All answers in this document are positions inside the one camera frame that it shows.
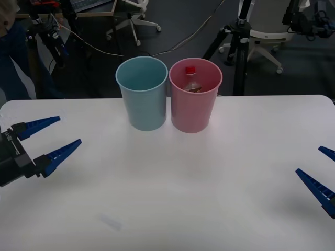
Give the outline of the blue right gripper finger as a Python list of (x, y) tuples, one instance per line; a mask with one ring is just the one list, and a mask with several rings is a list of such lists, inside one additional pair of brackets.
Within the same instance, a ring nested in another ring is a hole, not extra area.
[(318, 148), (320, 152), (329, 157), (331, 160), (335, 161), (335, 151), (324, 146)]
[(327, 212), (327, 214), (334, 219), (334, 191), (330, 190), (299, 168), (295, 171), (295, 173), (320, 202), (322, 208)]

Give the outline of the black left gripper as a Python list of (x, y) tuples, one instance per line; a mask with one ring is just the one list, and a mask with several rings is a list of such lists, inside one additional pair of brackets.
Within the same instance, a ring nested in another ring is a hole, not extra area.
[(13, 124), (1, 133), (1, 187), (21, 178), (49, 177), (82, 143), (78, 139), (46, 155), (32, 159), (21, 144), (42, 129), (60, 121), (59, 116)]

